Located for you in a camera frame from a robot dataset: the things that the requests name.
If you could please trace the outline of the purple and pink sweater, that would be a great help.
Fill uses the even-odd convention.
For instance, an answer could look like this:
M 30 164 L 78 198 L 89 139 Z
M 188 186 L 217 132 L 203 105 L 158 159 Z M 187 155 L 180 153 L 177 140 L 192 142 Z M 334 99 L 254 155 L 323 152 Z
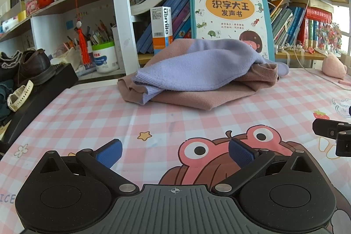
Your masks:
M 273 87 L 289 67 L 240 40 L 179 39 L 117 82 L 122 98 L 209 111 Z

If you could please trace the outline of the pink plush toy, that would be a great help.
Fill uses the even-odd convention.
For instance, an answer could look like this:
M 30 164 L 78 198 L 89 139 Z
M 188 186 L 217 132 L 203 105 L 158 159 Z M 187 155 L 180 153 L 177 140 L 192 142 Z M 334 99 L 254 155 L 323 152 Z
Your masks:
M 343 80 L 347 74 L 347 66 L 336 55 L 328 54 L 322 62 L 322 72 L 329 77 Z

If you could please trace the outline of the pink checkered tablecloth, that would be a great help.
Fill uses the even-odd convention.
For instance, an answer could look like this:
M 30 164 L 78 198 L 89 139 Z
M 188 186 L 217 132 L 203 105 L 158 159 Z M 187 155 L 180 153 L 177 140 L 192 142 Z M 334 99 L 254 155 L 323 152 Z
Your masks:
M 292 69 L 275 86 L 211 111 L 123 101 L 116 84 L 84 84 L 63 91 L 17 138 L 1 160 L 1 232 L 23 229 L 14 202 L 24 181 L 48 150 L 73 155 L 111 139 L 123 143 L 113 169 L 138 185 L 156 184 L 181 166 L 179 147 L 196 139 L 216 141 L 227 131 L 259 129 L 269 146 L 293 141 L 305 147 L 338 190 L 332 233 L 350 232 L 350 159 L 336 156 L 333 140 L 312 131 L 317 118 L 349 121 L 350 89 L 320 72 Z

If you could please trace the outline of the black box under shoe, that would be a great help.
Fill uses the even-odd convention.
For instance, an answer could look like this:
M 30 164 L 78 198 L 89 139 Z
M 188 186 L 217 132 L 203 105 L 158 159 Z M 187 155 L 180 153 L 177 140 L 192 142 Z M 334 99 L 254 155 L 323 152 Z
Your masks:
M 1 153 L 6 153 L 21 133 L 56 97 L 71 88 L 78 77 L 71 64 L 59 65 L 56 74 L 40 86 L 35 86 L 29 99 L 13 115 L 1 138 Z

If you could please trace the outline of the white wrist watch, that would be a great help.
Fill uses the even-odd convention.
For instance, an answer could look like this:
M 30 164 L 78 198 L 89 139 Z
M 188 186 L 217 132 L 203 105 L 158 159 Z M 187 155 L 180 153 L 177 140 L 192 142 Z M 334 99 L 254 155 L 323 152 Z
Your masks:
M 28 80 L 26 85 L 22 85 L 16 91 L 9 95 L 7 98 L 7 105 L 13 111 L 16 112 L 26 102 L 32 93 L 34 84 L 31 80 Z

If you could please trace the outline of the red tassel charm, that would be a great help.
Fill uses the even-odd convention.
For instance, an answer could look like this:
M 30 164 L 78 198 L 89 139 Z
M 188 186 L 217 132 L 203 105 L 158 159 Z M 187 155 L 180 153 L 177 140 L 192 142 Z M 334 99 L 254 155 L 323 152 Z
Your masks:
M 79 37 L 79 46 L 80 46 L 80 52 L 82 55 L 82 62 L 84 65 L 90 63 L 90 56 L 88 54 L 88 46 L 86 43 L 86 38 L 82 32 L 82 22 L 80 21 L 80 16 L 79 16 L 79 6 L 78 6 L 78 0 L 75 0 L 75 10 L 77 14 L 77 33 Z

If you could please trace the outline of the white green pen jar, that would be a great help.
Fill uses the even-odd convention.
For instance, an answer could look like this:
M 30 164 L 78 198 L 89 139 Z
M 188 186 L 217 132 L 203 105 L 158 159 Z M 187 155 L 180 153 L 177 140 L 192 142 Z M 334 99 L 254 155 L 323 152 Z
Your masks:
M 98 73 L 106 74 L 120 68 L 113 41 L 93 45 L 92 53 Z

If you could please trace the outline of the brown leather shoe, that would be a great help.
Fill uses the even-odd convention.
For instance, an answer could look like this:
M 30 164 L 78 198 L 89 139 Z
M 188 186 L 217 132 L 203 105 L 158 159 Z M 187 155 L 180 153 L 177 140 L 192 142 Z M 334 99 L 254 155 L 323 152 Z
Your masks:
M 55 73 L 43 49 L 26 50 L 20 60 L 17 83 L 27 84 L 30 80 L 34 86 L 39 86 L 54 77 Z

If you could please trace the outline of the children's sound book teal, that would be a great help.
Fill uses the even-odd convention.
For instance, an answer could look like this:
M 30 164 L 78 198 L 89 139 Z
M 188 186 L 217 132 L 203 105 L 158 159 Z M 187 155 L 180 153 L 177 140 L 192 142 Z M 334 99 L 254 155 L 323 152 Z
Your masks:
M 275 60 L 267 0 L 190 0 L 193 39 L 236 39 Z

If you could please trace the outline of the usmile white orange box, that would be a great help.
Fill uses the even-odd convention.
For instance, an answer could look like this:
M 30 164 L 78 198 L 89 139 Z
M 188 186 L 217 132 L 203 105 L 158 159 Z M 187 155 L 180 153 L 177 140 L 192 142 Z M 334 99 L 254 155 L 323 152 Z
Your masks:
M 172 17 L 170 7 L 154 7 L 150 10 L 152 44 L 156 55 L 172 42 Z

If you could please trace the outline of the white bookshelf frame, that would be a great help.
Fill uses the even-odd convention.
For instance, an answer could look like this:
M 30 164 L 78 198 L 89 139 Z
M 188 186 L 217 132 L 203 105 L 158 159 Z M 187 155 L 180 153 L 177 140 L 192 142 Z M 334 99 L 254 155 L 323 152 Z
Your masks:
M 75 1 L 78 1 L 79 7 L 83 7 L 102 0 L 58 0 L 19 23 L 3 37 L 1 44 L 12 42 L 21 31 L 26 32 L 28 28 L 31 28 L 34 47 L 36 49 L 43 48 L 48 54 L 53 53 L 60 44 L 68 40 L 64 16 L 74 11 Z M 121 71 L 127 75 L 133 74 L 140 68 L 140 65 L 130 1 L 113 0 L 113 9 L 118 31 L 118 39 L 115 43 L 121 48 L 116 52 L 122 56 L 124 64 Z

